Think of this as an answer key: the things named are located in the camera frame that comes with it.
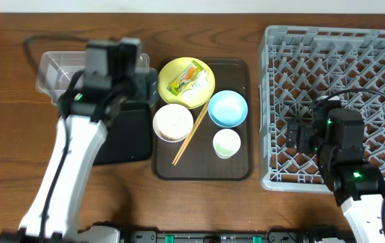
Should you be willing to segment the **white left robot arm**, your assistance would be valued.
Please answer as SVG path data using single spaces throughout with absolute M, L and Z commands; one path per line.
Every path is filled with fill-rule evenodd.
M 73 75 L 63 94 L 46 85 L 49 96 L 57 100 L 59 112 L 54 149 L 18 230 L 1 232 L 0 242 L 121 242 L 118 227 L 102 223 L 80 231 L 78 218 L 90 171 L 109 127 L 128 100 L 152 100 L 153 86 L 137 81 L 142 42 L 128 37 L 29 36 L 23 43 L 24 55 L 43 84 L 47 83 L 46 74 L 30 50 L 31 43 L 43 40 L 86 43 L 85 66 Z

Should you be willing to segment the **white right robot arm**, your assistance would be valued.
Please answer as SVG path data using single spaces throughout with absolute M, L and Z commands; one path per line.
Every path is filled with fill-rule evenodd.
M 365 160 L 365 122 L 338 98 L 320 97 L 310 123 L 289 120 L 286 146 L 316 156 L 322 179 L 349 222 L 357 242 L 385 242 L 385 181 Z

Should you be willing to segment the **white bowl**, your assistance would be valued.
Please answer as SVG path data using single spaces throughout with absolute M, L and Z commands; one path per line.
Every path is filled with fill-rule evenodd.
M 194 119 L 188 108 L 178 104 L 161 107 L 153 118 L 155 134 L 166 142 L 179 142 L 189 136 Z

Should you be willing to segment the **pile of rice grains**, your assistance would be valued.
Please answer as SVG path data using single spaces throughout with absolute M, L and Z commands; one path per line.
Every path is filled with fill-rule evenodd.
M 191 130 L 192 124 L 188 117 L 171 114 L 158 118 L 158 127 L 161 136 L 168 141 L 176 141 L 185 138 Z

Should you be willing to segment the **green orange snack wrapper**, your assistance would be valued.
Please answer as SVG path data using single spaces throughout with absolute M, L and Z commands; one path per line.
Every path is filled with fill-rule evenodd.
M 191 61 L 191 63 L 167 85 L 167 90 L 175 96 L 179 95 L 189 83 L 195 82 L 196 78 L 204 71 L 205 69 L 197 61 Z

